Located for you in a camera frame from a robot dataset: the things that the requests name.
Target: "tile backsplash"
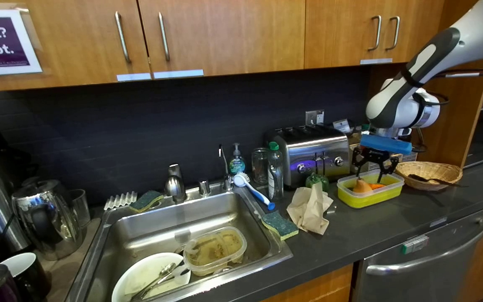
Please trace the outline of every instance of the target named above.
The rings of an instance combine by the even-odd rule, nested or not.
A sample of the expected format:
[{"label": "tile backsplash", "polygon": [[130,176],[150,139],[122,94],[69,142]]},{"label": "tile backsplash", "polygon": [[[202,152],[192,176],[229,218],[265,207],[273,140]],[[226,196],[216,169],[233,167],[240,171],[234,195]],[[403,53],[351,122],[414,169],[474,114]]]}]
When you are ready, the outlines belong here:
[{"label": "tile backsplash", "polygon": [[163,191],[175,162],[189,187],[219,178],[219,143],[228,155],[241,143],[250,162],[266,130],[302,125],[307,110],[364,122],[368,81],[351,67],[0,92],[0,130],[43,178],[100,204]]}]

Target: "soap dispenser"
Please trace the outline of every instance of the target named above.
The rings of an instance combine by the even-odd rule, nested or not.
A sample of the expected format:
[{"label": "soap dispenser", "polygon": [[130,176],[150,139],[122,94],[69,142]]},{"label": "soap dispenser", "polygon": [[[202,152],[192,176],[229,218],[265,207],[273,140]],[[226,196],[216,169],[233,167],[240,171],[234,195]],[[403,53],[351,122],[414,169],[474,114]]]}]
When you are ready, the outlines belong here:
[{"label": "soap dispenser", "polygon": [[242,157],[242,153],[239,150],[239,143],[234,143],[234,156],[230,160],[229,170],[230,174],[236,175],[245,171],[245,160]]}]

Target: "toaster knob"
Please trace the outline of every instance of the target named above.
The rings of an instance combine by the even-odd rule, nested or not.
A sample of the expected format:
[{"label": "toaster knob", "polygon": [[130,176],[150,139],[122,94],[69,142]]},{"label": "toaster knob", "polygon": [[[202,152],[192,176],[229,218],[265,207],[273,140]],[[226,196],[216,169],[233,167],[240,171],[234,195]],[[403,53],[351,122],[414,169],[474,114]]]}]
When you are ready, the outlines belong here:
[{"label": "toaster knob", "polygon": [[297,165],[297,172],[299,172],[300,174],[303,174],[306,171],[307,171],[307,167],[305,166],[305,164],[300,163],[299,165]]},{"label": "toaster knob", "polygon": [[334,160],[335,166],[341,167],[344,164],[344,160],[340,157],[337,156]]}]

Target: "white plate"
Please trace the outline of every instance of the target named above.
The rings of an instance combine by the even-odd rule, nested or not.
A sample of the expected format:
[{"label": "white plate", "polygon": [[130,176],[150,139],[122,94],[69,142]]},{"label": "white plate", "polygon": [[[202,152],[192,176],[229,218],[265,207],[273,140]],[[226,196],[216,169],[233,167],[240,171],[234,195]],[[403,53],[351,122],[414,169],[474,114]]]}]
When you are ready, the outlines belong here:
[{"label": "white plate", "polygon": [[[178,264],[184,258],[175,253],[159,253],[148,256],[132,265],[120,277],[113,289],[111,295],[112,302],[129,302],[134,294],[142,290],[148,283],[152,282],[159,276],[159,271],[172,262]],[[174,274],[181,273],[186,269],[186,265],[180,266],[174,270]],[[160,285],[154,287],[145,298],[161,294],[176,287],[186,285],[190,282],[191,273],[186,273],[183,276],[175,277],[169,281],[165,281]]]}]

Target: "water bottle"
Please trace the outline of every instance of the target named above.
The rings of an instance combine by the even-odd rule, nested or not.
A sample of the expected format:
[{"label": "water bottle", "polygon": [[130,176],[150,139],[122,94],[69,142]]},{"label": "water bottle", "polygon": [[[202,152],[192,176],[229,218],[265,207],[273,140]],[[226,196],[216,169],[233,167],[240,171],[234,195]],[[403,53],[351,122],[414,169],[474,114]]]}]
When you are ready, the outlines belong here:
[{"label": "water bottle", "polygon": [[282,153],[274,141],[270,142],[268,153],[268,193],[270,200],[278,200],[283,196]]}]

